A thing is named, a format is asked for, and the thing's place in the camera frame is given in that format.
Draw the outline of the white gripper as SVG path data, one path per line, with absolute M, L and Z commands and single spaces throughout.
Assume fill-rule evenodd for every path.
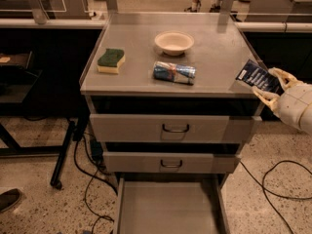
M 280 68 L 270 68 L 268 72 L 276 77 L 284 93 L 279 96 L 253 86 L 253 93 L 281 121 L 298 130 L 312 130 L 312 86 L 302 84 L 295 76 Z

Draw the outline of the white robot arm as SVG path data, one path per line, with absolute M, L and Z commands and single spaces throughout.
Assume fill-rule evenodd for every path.
M 253 86 L 253 93 L 284 124 L 312 135 L 312 85 L 280 68 L 268 72 L 279 80 L 284 92 L 279 96 Z

